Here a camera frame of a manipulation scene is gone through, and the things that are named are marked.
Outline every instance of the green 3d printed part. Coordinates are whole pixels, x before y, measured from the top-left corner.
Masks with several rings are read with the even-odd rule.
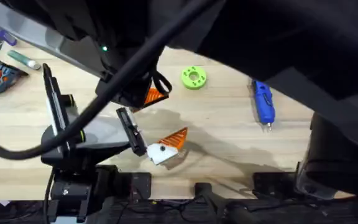
[[[206,73],[200,67],[190,66],[182,71],[181,81],[187,89],[198,90],[206,83]]]

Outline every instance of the glue stick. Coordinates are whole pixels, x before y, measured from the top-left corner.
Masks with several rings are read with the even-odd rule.
[[[26,65],[27,67],[29,68],[32,68],[34,70],[38,70],[40,69],[41,65],[38,64],[35,60],[32,60],[32,59],[29,59],[28,57],[20,54],[20,53],[17,53],[16,51],[14,50],[10,50],[8,51],[7,53],[9,56],[11,56],[13,59],[17,60],[18,62]]]

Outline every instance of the black strap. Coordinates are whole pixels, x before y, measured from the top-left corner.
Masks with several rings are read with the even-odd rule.
[[[165,78],[161,73],[159,73],[156,69],[153,69],[150,71],[153,77],[153,82],[155,88],[163,95],[168,95],[172,91],[172,85],[171,83]]]

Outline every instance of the wooden table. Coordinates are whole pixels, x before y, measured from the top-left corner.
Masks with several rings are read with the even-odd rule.
[[[41,71],[33,71],[7,56],[4,44],[0,60],[27,71],[10,90],[0,95],[0,144],[21,150],[40,143],[50,124]],[[47,63],[57,77],[62,93],[72,93],[81,110],[95,97],[98,79],[50,54],[19,42],[16,51]],[[208,74],[200,90],[187,90],[181,83],[182,69],[202,66]],[[276,122],[271,133],[255,121],[250,78],[227,66],[184,50],[165,49],[158,70],[172,83],[169,99],[135,117],[148,142],[185,126],[189,133],[186,156],[155,166],[146,156],[127,150],[105,164],[122,171],[147,171],[153,175],[152,198],[190,198],[196,182],[211,182],[223,197],[253,197],[252,174],[260,171],[295,170],[302,160],[310,135],[312,111],[273,91]],[[116,117],[119,105],[111,103],[101,116]],[[8,161],[0,158],[0,200],[42,199],[50,167],[40,158]]]

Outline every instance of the orange and white object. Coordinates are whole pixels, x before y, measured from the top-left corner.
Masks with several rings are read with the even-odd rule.
[[[187,128],[183,128],[147,147],[147,155],[155,165],[174,157],[183,147]]]

